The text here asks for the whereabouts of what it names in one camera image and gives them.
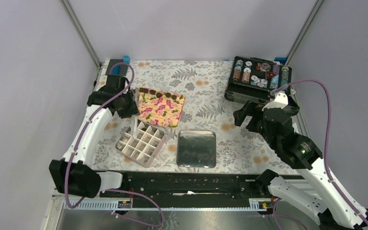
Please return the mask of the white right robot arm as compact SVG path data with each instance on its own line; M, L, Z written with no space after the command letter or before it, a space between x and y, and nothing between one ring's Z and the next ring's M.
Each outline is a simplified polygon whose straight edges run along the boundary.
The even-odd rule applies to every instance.
M234 124L241 126L247 116L247 130L260 134L275 154L296 170L315 190L309 195L288 184L279 174L265 170L256 179L259 196L276 196L289 202L314 220L321 230L361 230L368 227L368 208L360 205L333 173L326 169L324 156L307 136L297 133L291 116L281 108L262 109L247 102L233 113Z

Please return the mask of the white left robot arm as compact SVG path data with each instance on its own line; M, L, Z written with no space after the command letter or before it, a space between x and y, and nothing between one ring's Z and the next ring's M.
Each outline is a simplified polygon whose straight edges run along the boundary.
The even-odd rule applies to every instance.
M108 75L106 84L88 97L84 120L71 146L60 160L52 160L49 171L58 192L94 198L111 189L118 197L129 192L129 183L119 172L96 172L93 156L106 125L114 115L121 119L139 114L137 90L120 75Z

